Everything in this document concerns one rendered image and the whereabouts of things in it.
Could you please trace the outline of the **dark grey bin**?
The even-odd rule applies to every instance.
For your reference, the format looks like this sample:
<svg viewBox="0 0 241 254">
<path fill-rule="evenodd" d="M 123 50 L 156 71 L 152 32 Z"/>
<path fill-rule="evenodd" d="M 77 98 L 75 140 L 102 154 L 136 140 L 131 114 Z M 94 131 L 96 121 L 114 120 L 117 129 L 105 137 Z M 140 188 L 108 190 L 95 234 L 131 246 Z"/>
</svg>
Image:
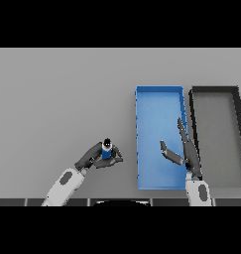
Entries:
<svg viewBox="0 0 241 254">
<path fill-rule="evenodd" d="M 188 96 L 203 178 L 211 188 L 241 188 L 239 87 L 193 86 Z"/>
</svg>

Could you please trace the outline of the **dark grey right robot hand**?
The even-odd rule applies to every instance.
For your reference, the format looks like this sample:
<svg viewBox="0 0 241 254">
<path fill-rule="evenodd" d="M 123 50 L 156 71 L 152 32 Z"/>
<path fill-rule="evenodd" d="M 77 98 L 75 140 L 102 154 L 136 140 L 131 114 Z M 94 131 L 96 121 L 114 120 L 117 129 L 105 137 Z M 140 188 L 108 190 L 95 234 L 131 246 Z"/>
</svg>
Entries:
<svg viewBox="0 0 241 254">
<path fill-rule="evenodd" d="M 193 142 L 187 137 L 185 128 L 180 118 L 178 118 L 178 128 L 181 135 L 181 141 L 183 146 L 183 156 L 181 157 L 176 152 L 170 150 L 166 143 L 161 140 L 160 147 L 162 151 L 162 155 L 172 161 L 173 163 L 181 166 L 185 164 L 186 167 L 190 170 L 191 176 L 194 179 L 202 180 L 202 172 L 201 172 L 201 165 L 198 158 L 198 154 Z"/>
</svg>

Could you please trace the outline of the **blue pipe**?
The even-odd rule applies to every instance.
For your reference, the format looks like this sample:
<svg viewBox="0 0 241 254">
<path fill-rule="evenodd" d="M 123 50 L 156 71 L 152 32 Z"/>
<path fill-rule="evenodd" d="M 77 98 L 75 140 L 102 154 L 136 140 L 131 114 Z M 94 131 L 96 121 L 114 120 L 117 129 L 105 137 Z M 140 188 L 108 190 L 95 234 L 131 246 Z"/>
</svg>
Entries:
<svg viewBox="0 0 241 254">
<path fill-rule="evenodd" d="M 112 143 L 109 138 L 106 138 L 102 143 L 102 159 L 107 160 L 111 158 L 112 154 Z"/>
</svg>

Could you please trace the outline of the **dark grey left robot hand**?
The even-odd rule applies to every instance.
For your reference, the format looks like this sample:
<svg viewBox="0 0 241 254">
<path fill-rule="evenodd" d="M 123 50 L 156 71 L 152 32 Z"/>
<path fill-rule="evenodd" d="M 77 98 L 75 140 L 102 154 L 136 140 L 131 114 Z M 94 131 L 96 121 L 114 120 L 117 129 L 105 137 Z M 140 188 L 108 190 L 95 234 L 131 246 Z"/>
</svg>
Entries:
<svg viewBox="0 0 241 254">
<path fill-rule="evenodd" d="M 102 159 L 102 143 L 98 142 L 92 146 L 82 157 L 81 159 L 74 164 L 75 168 L 78 171 L 83 169 L 89 169 L 91 166 L 94 166 L 96 169 L 107 168 L 115 165 L 116 163 L 122 162 L 123 157 L 119 149 L 112 144 L 112 154 L 111 158 L 107 160 Z"/>
</svg>

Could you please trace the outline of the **blue bin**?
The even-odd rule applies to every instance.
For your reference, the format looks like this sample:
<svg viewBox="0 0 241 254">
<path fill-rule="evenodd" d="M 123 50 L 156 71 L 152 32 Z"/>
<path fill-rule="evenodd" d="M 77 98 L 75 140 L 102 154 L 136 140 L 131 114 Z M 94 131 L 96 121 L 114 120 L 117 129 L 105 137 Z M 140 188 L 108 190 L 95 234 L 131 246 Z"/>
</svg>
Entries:
<svg viewBox="0 0 241 254">
<path fill-rule="evenodd" d="M 181 85 L 137 85 L 136 153 L 138 189 L 141 191 L 185 189 L 184 165 L 162 155 L 160 141 L 183 157 L 178 119 L 187 129 L 185 100 Z"/>
</svg>

